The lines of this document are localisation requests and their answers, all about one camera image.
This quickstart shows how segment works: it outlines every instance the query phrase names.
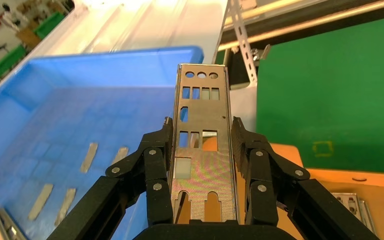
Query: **small metal piece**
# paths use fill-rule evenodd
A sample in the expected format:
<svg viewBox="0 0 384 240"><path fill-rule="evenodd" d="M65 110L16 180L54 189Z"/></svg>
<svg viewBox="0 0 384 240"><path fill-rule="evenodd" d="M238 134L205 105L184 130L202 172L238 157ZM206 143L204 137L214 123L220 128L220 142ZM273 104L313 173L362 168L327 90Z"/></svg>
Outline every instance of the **small metal piece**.
<svg viewBox="0 0 384 240"><path fill-rule="evenodd" d="M376 234L372 216L367 203L359 199L356 193L341 192L332 193L333 196L354 216L360 220L372 233Z"/></svg>
<svg viewBox="0 0 384 240"><path fill-rule="evenodd" d="M298 175L298 176L304 175L303 171L301 171L301 170L296 170L295 174Z"/></svg>
<svg viewBox="0 0 384 240"><path fill-rule="evenodd" d="M155 190L155 191L158 191L160 189L163 188L163 185L161 185L160 183L155 183L152 188Z"/></svg>
<svg viewBox="0 0 384 240"><path fill-rule="evenodd" d="M251 49L252 60L254 61L266 60L267 55L269 54L271 48L272 46L270 44L267 44L264 50L257 49L257 48Z"/></svg>
<svg viewBox="0 0 384 240"><path fill-rule="evenodd" d="M67 189L67 192L65 193L64 201L62 201L61 208L59 209L58 215L56 215L55 226L58 226L66 217L67 212L69 211L70 206L72 205L75 195L76 195L75 188Z"/></svg>
<svg viewBox="0 0 384 240"><path fill-rule="evenodd" d="M117 155L115 155L114 160L112 161L111 165L119 162L120 160L124 159L127 156L127 153L129 152L129 148L126 146L122 146L118 149Z"/></svg>
<svg viewBox="0 0 384 240"><path fill-rule="evenodd" d="M42 191L40 192L39 196L36 199L36 202L34 203L33 207L30 210L30 213L28 214L28 219L30 221L35 220L39 214L41 213L42 209L45 206L45 203L47 202L49 196L51 195L52 188L54 187L53 184L45 184L42 188Z"/></svg>
<svg viewBox="0 0 384 240"><path fill-rule="evenodd" d="M267 187L266 186L264 186L264 185L258 185L258 190L260 191L260 192L265 192L265 191L267 191Z"/></svg>
<svg viewBox="0 0 384 240"><path fill-rule="evenodd" d="M118 167L114 167L114 168L111 170L111 172L112 172L113 174L116 174L116 173L120 172L120 168L118 168Z"/></svg>
<svg viewBox="0 0 384 240"><path fill-rule="evenodd" d="M94 160L95 154L97 153L98 144L92 142L89 145L89 150L87 151L86 157L84 158L83 163L80 167L80 172L87 173L89 168L91 167L92 161Z"/></svg>

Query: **metal strip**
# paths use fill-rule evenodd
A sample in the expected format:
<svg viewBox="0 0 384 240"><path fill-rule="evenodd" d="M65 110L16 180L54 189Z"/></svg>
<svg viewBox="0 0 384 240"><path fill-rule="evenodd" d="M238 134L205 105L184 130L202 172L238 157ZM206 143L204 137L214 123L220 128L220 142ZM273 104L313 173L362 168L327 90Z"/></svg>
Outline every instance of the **metal strip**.
<svg viewBox="0 0 384 240"><path fill-rule="evenodd" d="M75 188L67 189L67 192L65 193L64 201L62 201L61 208L59 209L58 215L56 216L55 226L58 226L66 217L67 212L69 211L75 196L76 196Z"/></svg>
<svg viewBox="0 0 384 240"><path fill-rule="evenodd" d="M86 157L84 158L83 163L80 167L80 172L87 173L91 167L92 161L94 160L95 154L97 153L98 143L92 142L89 145L89 150L87 151Z"/></svg>
<svg viewBox="0 0 384 240"><path fill-rule="evenodd" d="M45 184L43 186L42 191L40 192L39 196L36 199L36 202L34 203L33 207L30 210L30 213L28 214L28 219L30 221L35 220L38 217L38 215L41 213L42 209L45 206L46 201L51 195L53 187L54 187L53 184Z"/></svg>
<svg viewBox="0 0 384 240"><path fill-rule="evenodd" d="M229 10L233 21L234 31L239 43L240 53L245 63L246 73L248 74L249 86L257 85L257 71L254 65L253 55L251 54L251 46L248 42L247 29L242 19L241 9L238 0L229 0Z"/></svg>
<svg viewBox="0 0 384 240"><path fill-rule="evenodd" d="M208 200L208 193L215 192L221 202L221 220L235 220L236 172L231 152L227 69L224 65L181 64L177 74L173 117L175 150L170 169L174 222L177 222L176 212L180 208L177 201L181 200L178 198L182 191L188 194L191 202L191 219L205 220L205 201ZM183 87L199 88L199 99L193 94L189 98L183 98ZM210 99L203 98L203 90L211 92ZM187 122L181 121L181 109L184 107L188 109ZM187 133L187 147L179 147L181 131ZM193 142L192 133L199 133L199 142ZM191 159L190 178L174 178L176 158Z"/></svg>
<svg viewBox="0 0 384 240"><path fill-rule="evenodd" d="M120 147L118 149L117 155L115 155L114 160L112 160L111 165L117 163L118 161L124 159L127 156L127 153L129 152L129 148L126 146Z"/></svg>
<svg viewBox="0 0 384 240"><path fill-rule="evenodd" d="M334 14L319 17L319 18L316 18L314 20L305 21L305 22L298 23L298 24L295 24L292 26L287 26L287 27L279 28L279 29L276 29L273 31L264 32L262 34L250 36L248 38L248 41L250 43L255 43L258 41L265 40L265 39L274 38L274 37L281 36L284 34L293 33L293 32L299 31L299 30L308 29L311 27L319 26L322 24L334 22L337 20L349 18L352 16L368 13L368 12L375 11L378 9L383 9L383 8L384 8L384 0L380 0L380 1L377 1L374 3L366 4L366 5L351 8L351 9L348 9L345 11L341 11L341 12L337 12ZM237 46L239 46L238 41L227 42L227 43L221 44L218 47L218 50L223 51L223 50L230 49L230 48L237 47Z"/></svg>

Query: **blue tray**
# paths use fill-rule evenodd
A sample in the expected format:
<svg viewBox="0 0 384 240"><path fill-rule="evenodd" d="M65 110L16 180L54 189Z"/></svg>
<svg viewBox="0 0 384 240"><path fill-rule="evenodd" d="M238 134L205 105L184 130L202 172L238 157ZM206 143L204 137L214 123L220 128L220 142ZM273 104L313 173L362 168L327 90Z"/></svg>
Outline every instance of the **blue tray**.
<svg viewBox="0 0 384 240"><path fill-rule="evenodd" d="M32 59L0 85L0 206L31 240L46 239L67 188L73 207L104 174L120 147L173 115L177 67L201 63L198 47L173 47ZM90 143L89 171L80 166ZM36 220L28 214L44 184L52 193ZM113 239L147 227L146 196L130 207Z"/></svg>

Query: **green board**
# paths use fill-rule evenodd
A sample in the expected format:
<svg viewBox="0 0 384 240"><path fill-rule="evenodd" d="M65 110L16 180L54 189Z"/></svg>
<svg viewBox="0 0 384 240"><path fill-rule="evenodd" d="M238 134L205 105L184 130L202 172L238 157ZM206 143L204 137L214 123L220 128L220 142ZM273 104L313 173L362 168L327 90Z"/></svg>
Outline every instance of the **green board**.
<svg viewBox="0 0 384 240"><path fill-rule="evenodd" d="M274 45L257 88L257 132L306 168L384 173L384 19Z"/></svg>
<svg viewBox="0 0 384 240"><path fill-rule="evenodd" d="M6 54L0 60L0 79L4 76L6 72L11 70L15 64L20 62L26 56L26 50L22 45L17 46L8 54Z"/></svg>
<svg viewBox="0 0 384 240"><path fill-rule="evenodd" d="M60 24L60 22L65 18L59 12L52 14L50 17L45 19L35 30L34 33L40 38L44 39L52 30Z"/></svg>

